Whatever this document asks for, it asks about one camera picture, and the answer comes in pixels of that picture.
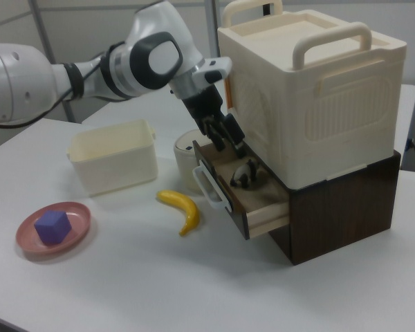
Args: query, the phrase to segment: yellow banana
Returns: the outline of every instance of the yellow banana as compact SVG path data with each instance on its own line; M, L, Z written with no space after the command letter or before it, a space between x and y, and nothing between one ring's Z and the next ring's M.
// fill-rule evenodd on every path
M163 203L173 205L186 212L186 223L179 232L182 237L199 224L199 209L194 201L188 196L175 192L174 190L161 190L157 193L157 198Z

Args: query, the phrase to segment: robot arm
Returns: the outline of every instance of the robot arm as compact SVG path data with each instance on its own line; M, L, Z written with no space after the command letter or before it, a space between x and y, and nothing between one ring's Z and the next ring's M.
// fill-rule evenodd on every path
M153 3L135 14L124 42L90 62L51 65L31 46L0 44L0 123L40 116L60 100L128 100L169 84L218 150L225 138L241 154L243 132L221 113L213 85L231 67L227 57L203 58L171 3Z

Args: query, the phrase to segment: drawer handle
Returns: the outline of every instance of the drawer handle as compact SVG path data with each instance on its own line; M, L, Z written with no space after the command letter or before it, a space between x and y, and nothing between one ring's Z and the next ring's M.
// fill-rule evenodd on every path
M222 210L223 208L226 208L227 211L232 212L232 208L230 207L228 199L226 198L223 191L220 189L219 185L217 185L212 175L210 175L208 169L206 168L202 160L200 161L200 166L195 167L192 170L192 173L194 175L195 181L198 183L201 191L203 192L203 195L205 195L205 198L209 202L210 206L212 206L216 210ZM210 189L206 187L207 183L206 181L203 181L202 176L206 177L206 179L209 180L209 183L212 186ZM213 190L220 198L220 201L216 201L212 198L214 196Z
M349 23L345 26L336 26L326 29L322 33L304 37L298 41L293 49L293 68L295 71L303 69L304 54L312 47L336 42L338 40L361 36L360 51L370 50L372 46L372 33L369 27L360 22Z

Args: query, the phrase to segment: open drawer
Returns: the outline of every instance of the open drawer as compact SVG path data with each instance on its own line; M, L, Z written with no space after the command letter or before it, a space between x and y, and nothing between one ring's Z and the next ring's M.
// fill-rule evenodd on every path
M249 158L259 160L251 150L238 159L232 148L218 152L213 144L200 147L194 142L199 166L194 176L214 208L225 208L245 239L289 224L289 195L264 165L257 170L257 180L250 187L231 187L235 170Z

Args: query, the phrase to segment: storage box handle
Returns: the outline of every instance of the storage box handle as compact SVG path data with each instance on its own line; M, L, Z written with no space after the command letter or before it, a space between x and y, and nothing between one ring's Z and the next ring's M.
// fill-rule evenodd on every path
M223 16L221 17L221 22L223 28L229 28L232 25L231 18L233 14L242 12L247 9L268 5L270 3L274 4L274 15L283 14L283 3L282 0L236 0L229 3L223 11Z
M304 55L312 47L355 36L361 36L360 51L371 49L372 33L369 27L361 22L353 22L345 26L336 26L334 28L326 29L322 33L300 39L293 49L294 70L298 71L303 69Z
M228 199L226 198L223 191L220 189L219 185L217 185L212 175L210 175L203 161L200 161L200 166L195 167L192 170L192 173L194 175L195 181L199 185L201 191L203 192L203 195L205 195L205 198L209 202L210 206L212 206L216 210L226 208L229 212L232 212L232 208L230 207ZM209 193L209 189L205 186L206 181L203 181L201 178L203 175L209 180L212 189L215 190L216 194L220 198L220 201L215 201L214 199L212 199L212 195Z

